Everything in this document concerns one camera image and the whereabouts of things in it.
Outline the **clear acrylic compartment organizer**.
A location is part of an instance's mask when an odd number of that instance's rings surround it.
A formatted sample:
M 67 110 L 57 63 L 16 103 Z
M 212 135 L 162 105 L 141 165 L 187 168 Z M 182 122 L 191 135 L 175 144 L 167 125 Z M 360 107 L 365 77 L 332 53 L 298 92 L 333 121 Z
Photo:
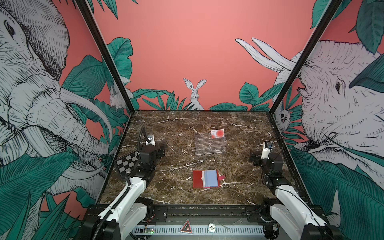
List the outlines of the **clear acrylic compartment organizer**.
M 196 155 L 220 154 L 226 151 L 226 138 L 211 138 L 211 131 L 195 134 Z

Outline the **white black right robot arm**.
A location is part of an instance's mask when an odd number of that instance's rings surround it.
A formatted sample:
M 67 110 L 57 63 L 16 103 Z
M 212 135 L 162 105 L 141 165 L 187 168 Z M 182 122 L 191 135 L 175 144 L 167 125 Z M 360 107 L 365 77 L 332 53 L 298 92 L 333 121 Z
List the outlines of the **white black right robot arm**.
M 259 209 L 261 220 L 275 225 L 264 227 L 267 239 L 275 240 L 280 228 L 292 240 L 343 239 L 341 231 L 320 215 L 321 208 L 307 204 L 283 176 L 280 154 L 271 153 L 271 149 L 263 149 L 261 154 L 251 150 L 249 162 L 262 169 L 262 182 L 275 196 L 264 199 Z

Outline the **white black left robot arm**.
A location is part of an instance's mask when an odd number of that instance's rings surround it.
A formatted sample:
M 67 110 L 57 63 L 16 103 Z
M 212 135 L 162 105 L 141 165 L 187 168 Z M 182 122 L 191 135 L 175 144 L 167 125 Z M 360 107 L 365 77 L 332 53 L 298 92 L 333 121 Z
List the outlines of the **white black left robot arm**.
M 154 216 L 151 203 L 137 199 L 153 179 L 157 160 L 165 156 L 165 146 L 143 144 L 138 150 L 115 161 L 116 170 L 126 185 L 118 196 L 97 216 L 89 216 L 75 240 L 125 240 L 135 226 Z

